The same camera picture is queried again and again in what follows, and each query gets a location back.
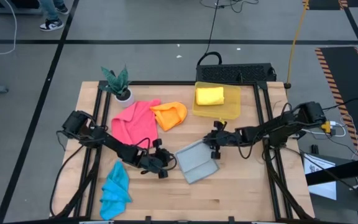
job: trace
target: yellow translucent tray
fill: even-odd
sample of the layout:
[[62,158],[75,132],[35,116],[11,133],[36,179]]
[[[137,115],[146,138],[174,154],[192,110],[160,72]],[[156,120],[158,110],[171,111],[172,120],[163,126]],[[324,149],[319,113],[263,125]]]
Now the yellow translucent tray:
[[[223,87],[224,104],[199,106],[196,102],[197,88]],[[241,113],[241,88],[233,85],[196,82],[194,89],[193,114],[221,119],[236,119]]]

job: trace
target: potted plant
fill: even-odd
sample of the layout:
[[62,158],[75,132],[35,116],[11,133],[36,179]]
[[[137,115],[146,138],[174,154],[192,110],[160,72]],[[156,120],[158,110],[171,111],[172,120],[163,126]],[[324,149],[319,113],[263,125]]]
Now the potted plant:
[[116,96],[118,103],[127,108],[135,102],[134,95],[131,92],[131,89],[128,87],[128,71],[125,66],[121,73],[116,76],[112,70],[101,67],[103,75],[106,77],[108,84],[106,86],[100,85],[101,90],[112,93]]

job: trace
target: sneaker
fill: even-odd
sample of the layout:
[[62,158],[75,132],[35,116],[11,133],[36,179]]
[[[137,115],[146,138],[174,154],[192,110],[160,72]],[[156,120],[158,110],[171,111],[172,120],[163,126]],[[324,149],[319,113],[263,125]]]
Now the sneaker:
[[60,19],[57,19],[54,21],[50,21],[50,20],[46,19],[45,23],[40,26],[40,29],[42,31],[49,32],[49,31],[63,28],[64,26],[65,26],[64,23]]
[[70,13],[69,10],[67,9],[66,5],[64,5],[64,4],[60,7],[56,7],[56,11],[63,15],[67,15]]

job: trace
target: white pot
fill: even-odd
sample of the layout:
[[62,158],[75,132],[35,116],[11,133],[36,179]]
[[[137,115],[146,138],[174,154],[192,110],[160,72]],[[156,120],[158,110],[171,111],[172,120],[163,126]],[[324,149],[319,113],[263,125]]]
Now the white pot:
[[131,93],[131,95],[129,96],[128,99],[126,100],[118,100],[117,99],[117,96],[114,96],[117,100],[117,102],[123,107],[123,108],[127,108],[128,106],[130,105],[133,105],[135,103],[135,97],[134,95],[132,94],[132,91],[130,88],[128,88],[128,91]]

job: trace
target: person's leg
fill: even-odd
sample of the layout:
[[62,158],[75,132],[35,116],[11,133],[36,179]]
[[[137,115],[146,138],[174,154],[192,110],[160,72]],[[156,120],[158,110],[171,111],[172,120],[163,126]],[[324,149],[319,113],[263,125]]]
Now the person's leg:
[[55,7],[62,7],[65,2],[64,0],[53,0],[53,4],[55,5]]
[[55,5],[57,12],[63,15],[70,13],[65,5],[64,0],[53,0],[53,4]]
[[52,0],[39,0],[42,8],[47,12],[47,19],[50,21],[58,20],[57,12]]
[[47,12],[47,19],[44,24],[41,24],[42,31],[53,31],[64,27],[63,22],[57,16],[54,2],[52,0],[40,0],[40,4]]

